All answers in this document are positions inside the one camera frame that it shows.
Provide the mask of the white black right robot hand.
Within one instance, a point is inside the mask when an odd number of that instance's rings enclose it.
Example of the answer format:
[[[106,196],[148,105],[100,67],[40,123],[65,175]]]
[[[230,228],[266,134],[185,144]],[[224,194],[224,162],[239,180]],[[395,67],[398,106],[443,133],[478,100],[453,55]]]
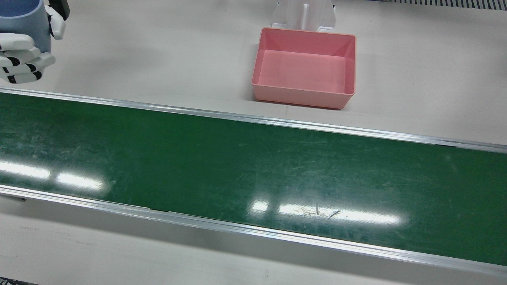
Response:
[[[1,78],[12,84],[39,80],[55,63],[52,40],[63,38],[69,15],[67,0],[2,0]]]

